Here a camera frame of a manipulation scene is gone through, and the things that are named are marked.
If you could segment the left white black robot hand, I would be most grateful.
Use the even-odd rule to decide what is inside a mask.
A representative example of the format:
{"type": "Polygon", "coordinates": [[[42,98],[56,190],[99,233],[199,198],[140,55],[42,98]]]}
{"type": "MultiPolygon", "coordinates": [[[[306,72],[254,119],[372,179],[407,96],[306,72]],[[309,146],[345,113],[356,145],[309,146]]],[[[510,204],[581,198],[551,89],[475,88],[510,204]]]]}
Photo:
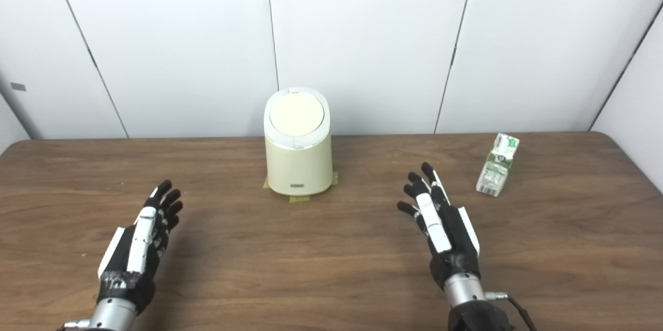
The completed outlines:
{"type": "Polygon", "coordinates": [[[146,199],[135,222],[116,229],[98,269],[98,303],[127,300],[141,314],[152,302],[156,271],[184,208],[180,197],[180,190],[164,180],[146,199]]]}

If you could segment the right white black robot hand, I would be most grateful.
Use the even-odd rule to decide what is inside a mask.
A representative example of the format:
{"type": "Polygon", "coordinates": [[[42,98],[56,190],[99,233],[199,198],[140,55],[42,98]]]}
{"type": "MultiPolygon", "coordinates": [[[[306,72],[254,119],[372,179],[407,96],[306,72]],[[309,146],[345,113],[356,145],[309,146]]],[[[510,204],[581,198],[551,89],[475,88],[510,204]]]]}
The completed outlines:
{"type": "Polygon", "coordinates": [[[429,270],[442,289],[455,275],[480,278],[480,245],[466,208],[455,207],[430,163],[422,163],[424,176],[408,173],[404,193],[413,203],[399,201],[396,208],[409,215],[427,239],[429,270]]]}

